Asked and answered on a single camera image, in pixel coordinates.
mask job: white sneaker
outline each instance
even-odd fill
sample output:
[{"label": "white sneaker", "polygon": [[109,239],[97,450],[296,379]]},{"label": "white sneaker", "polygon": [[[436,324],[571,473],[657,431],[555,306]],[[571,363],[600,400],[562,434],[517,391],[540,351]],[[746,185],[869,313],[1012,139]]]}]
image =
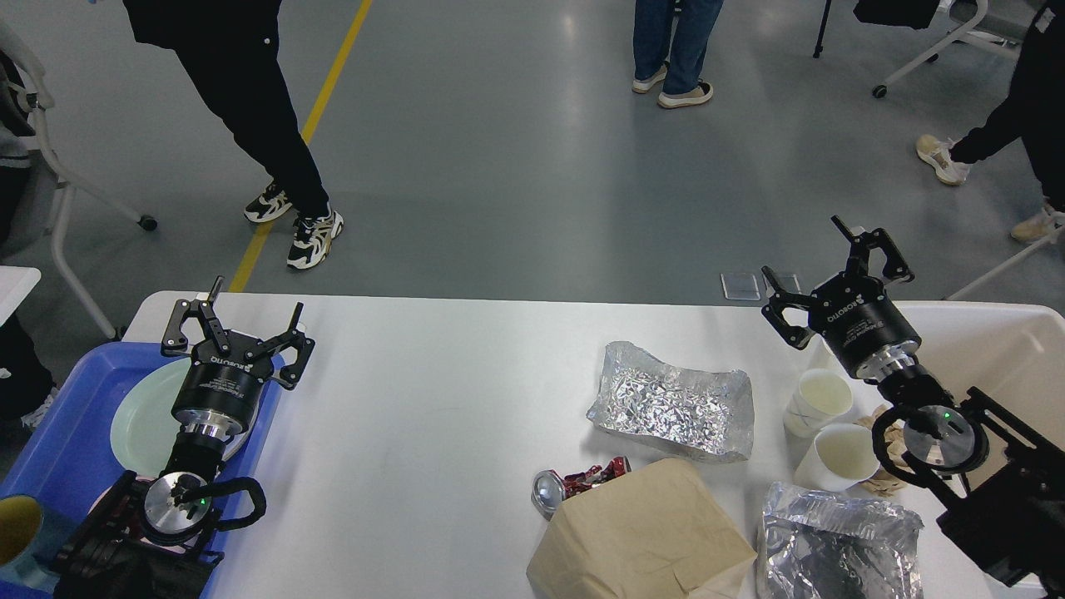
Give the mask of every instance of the white sneaker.
[{"label": "white sneaker", "polygon": [[22,421],[22,426],[30,431],[36,431],[37,426],[40,426],[40,423],[45,420],[48,410],[51,409],[52,403],[55,401],[55,394],[59,392],[59,389],[52,387],[52,390],[48,392],[48,396],[45,398],[44,403],[37,406],[37,409],[19,419]]},{"label": "white sneaker", "polygon": [[306,271],[316,266],[332,247],[332,240],[344,229],[344,217],[332,211],[321,218],[296,218],[296,232],[289,249],[289,268]]},{"label": "white sneaker", "polygon": [[714,97],[714,85],[709,81],[699,80],[699,84],[687,94],[658,94],[658,106],[666,109],[697,107],[705,104]]},{"label": "white sneaker", "polygon": [[269,185],[244,208],[244,217],[252,223],[268,223],[284,214],[292,208],[289,196],[281,185],[271,182]]},{"label": "white sneaker", "polygon": [[939,182],[947,185],[961,185],[968,178],[969,168],[972,165],[951,160],[950,148],[952,147],[954,147],[953,141],[940,142],[932,135],[921,135],[914,144],[917,157],[935,168],[935,176]]},{"label": "white sneaker", "polygon": [[1065,212],[1059,212],[1046,204],[1034,216],[1018,223],[1010,231],[1010,236],[1023,243],[1033,243],[1054,232],[1058,227],[1065,227]]},{"label": "white sneaker", "polygon": [[633,91],[637,94],[646,94],[652,87],[661,83],[666,79],[666,74],[669,72],[669,61],[666,61],[662,66],[658,68],[658,71],[646,79],[634,79],[633,80]]}]

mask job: white plate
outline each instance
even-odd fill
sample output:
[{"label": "white plate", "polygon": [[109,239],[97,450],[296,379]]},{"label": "white plate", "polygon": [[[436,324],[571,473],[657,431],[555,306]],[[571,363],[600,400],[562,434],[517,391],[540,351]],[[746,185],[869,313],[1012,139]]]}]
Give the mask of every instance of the white plate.
[{"label": "white plate", "polygon": [[[130,389],[111,421],[111,452],[118,464],[154,479],[166,467],[181,424],[170,416],[174,401],[189,374],[190,358],[161,367]],[[223,459],[232,457],[247,434],[236,435]]]}]

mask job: blue plastic tray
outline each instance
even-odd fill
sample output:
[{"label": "blue plastic tray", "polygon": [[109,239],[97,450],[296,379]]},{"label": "blue plastic tray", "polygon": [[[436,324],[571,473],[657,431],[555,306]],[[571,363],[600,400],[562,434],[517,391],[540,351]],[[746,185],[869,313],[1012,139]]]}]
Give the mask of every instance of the blue plastic tray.
[{"label": "blue plastic tray", "polygon": [[[160,355],[158,343],[108,343],[75,366],[44,422],[0,484],[0,497],[24,493],[81,522],[93,503],[118,480],[124,468],[111,452],[111,421],[126,394],[142,378],[178,358]],[[250,475],[274,420],[280,387],[266,384],[259,417],[244,447],[229,460],[219,481]],[[174,422],[174,432],[178,423]],[[226,518],[239,516],[239,498],[219,502]],[[222,551],[230,533],[209,546]],[[226,567],[224,560],[219,568]],[[203,596],[210,592],[210,583]],[[4,599],[44,599],[49,594],[0,581]]]}]

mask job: aluminum foil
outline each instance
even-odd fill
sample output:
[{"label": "aluminum foil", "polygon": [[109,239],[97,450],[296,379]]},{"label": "aluminum foil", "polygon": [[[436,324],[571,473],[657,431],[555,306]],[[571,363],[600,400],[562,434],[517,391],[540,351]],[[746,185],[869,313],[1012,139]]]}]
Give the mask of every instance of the aluminum foil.
[{"label": "aluminum foil", "polygon": [[758,535],[758,597],[920,599],[922,527],[894,503],[773,483]]},{"label": "aluminum foil", "polygon": [[751,457],[754,400],[741,370],[675,368],[627,341],[606,346],[588,420],[610,433],[710,463]]}]

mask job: robotiq logo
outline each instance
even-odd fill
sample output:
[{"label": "robotiq logo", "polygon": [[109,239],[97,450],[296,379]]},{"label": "robotiq logo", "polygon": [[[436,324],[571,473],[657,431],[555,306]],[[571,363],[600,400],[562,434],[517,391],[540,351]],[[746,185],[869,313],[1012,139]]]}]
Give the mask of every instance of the robotiq logo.
[{"label": "robotiq logo", "polygon": [[833,322],[833,321],[837,320],[839,317],[841,317],[841,315],[846,314],[847,312],[853,310],[854,308],[857,308],[862,304],[865,304],[865,300],[863,300],[862,298],[862,294],[858,293],[857,297],[855,297],[853,302],[851,302],[850,304],[848,304],[848,305],[843,306],[842,308],[839,308],[838,310],[836,310],[836,313],[829,314],[829,318],[825,319],[825,320],[828,320],[829,322]]},{"label": "robotiq logo", "polygon": [[225,366],[231,366],[233,368],[239,368],[239,369],[243,370],[244,372],[251,372],[251,365],[249,365],[249,363],[240,363],[240,362],[234,362],[234,361],[230,361],[230,360],[224,360],[224,359],[215,357],[215,356],[211,356],[211,361],[214,362],[214,363],[220,363],[220,365],[225,365]]}]

